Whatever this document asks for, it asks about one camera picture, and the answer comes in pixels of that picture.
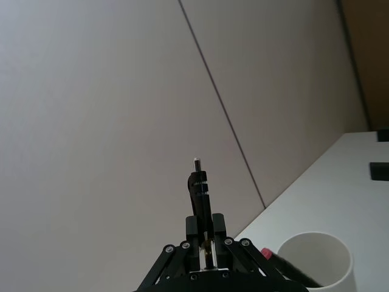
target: black object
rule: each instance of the black object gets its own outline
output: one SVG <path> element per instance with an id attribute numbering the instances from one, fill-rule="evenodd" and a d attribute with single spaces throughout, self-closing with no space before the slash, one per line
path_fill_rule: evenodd
<path id="1" fill-rule="evenodd" d="M 378 130 L 377 140 L 378 142 L 389 142 L 389 128 Z"/>
<path id="2" fill-rule="evenodd" d="M 163 248 L 136 291 L 308 292 L 302 284 L 286 280 L 249 239 L 236 242 L 227 236 L 223 214 L 210 214 L 207 177 L 199 160 L 196 170 L 188 179 L 194 215 L 186 219 L 187 239 Z M 215 245 L 217 268 L 212 262 L 212 269 L 207 265 L 201 271 L 199 248 L 205 249 L 207 242 Z"/>
<path id="3" fill-rule="evenodd" d="M 373 181 L 389 181 L 389 162 L 371 162 L 370 175 Z"/>
<path id="4" fill-rule="evenodd" d="M 294 280 L 298 283 L 303 284 L 307 288 L 320 288 L 322 287 L 314 279 L 310 278 L 304 272 L 300 271 L 293 264 L 288 262 L 286 259 L 280 257 L 279 255 L 272 252 L 271 257 L 268 259 L 277 270 L 279 270 L 282 275 L 287 277 L 290 280 Z"/>

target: table surface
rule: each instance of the table surface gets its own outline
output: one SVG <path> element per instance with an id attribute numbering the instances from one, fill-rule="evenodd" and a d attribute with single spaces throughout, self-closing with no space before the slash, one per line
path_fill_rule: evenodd
<path id="1" fill-rule="evenodd" d="M 277 251 L 301 232 L 333 234 L 354 255 L 358 290 L 388 291 L 389 182 L 370 180 L 369 162 L 389 162 L 389 142 L 344 134 L 236 239 Z"/>

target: white wall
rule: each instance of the white wall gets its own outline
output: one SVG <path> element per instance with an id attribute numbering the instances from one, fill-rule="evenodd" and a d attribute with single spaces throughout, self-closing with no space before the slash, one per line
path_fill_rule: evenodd
<path id="1" fill-rule="evenodd" d="M 266 204 L 366 130 L 335 1 L 183 3 Z"/>
<path id="2" fill-rule="evenodd" d="M 363 117 L 333 7 L 282 34 L 280 2 L 234 3 L 188 11 L 273 198 Z M 0 1 L 0 88 L 0 291 L 136 289 L 184 239 L 194 156 L 231 235 L 263 210 L 175 0 Z"/>
<path id="3" fill-rule="evenodd" d="M 194 156 L 232 235 L 261 212 L 176 1 L 5 0 L 0 22 L 0 291 L 135 290 L 185 239 Z"/>

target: white mug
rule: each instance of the white mug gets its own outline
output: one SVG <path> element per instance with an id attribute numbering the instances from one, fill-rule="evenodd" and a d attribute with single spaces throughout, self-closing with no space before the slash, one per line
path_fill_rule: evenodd
<path id="1" fill-rule="evenodd" d="M 278 255 L 313 278 L 323 287 L 311 292 L 356 292 L 353 255 L 337 237 L 306 232 L 286 240 Z"/>

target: screw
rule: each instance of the screw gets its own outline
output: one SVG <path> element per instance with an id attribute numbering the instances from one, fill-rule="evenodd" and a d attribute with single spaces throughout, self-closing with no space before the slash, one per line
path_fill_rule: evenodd
<path id="1" fill-rule="evenodd" d="M 249 246 L 250 245 L 250 241 L 248 241 L 247 239 L 242 240 L 242 245 L 243 246 Z"/>
<path id="2" fill-rule="evenodd" d="M 231 245 L 232 244 L 232 239 L 231 238 L 227 238 L 226 240 L 224 240 L 224 243 L 226 245 Z"/>
<path id="3" fill-rule="evenodd" d="M 170 245 L 167 248 L 165 248 L 165 251 L 166 252 L 172 252 L 172 251 L 174 251 L 174 248 Z"/>

